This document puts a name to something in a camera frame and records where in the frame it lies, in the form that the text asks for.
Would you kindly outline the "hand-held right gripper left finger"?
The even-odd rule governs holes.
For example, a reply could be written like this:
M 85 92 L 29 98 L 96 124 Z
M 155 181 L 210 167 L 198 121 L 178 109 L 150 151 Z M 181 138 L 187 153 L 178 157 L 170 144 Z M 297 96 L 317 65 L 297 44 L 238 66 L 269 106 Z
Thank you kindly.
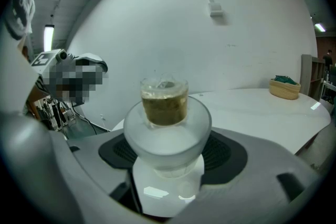
M 79 165 L 60 133 L 19 114 L 1 114 L 1 161 L 45 223 L 143 223 Z

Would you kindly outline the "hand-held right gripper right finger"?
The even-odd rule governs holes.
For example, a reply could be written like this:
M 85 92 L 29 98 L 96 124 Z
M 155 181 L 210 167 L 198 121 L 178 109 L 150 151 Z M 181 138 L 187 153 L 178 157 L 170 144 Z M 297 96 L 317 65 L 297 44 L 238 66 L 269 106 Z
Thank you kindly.
M 171 223 L 289 223 L 321 184 L 317 172 L 275 142 L 213 132 L 230 157 L 202 177 L 199 194 Z

